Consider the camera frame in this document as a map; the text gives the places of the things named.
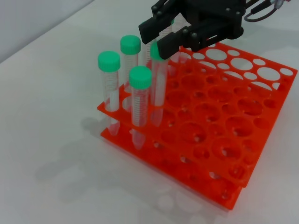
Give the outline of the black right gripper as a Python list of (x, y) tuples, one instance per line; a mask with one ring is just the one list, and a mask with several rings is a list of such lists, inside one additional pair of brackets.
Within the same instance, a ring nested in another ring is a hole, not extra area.
[(159, 37), (179, 13), (191, 25), (157, 42), (162, 59), (170, 58), (180, 47), (197, 52), (219, 42), (220, 38), (237, 39), (244, 32), (244, 0), (158, 0), (151, 11), (152, 17), (138, 26), (144, 44)]

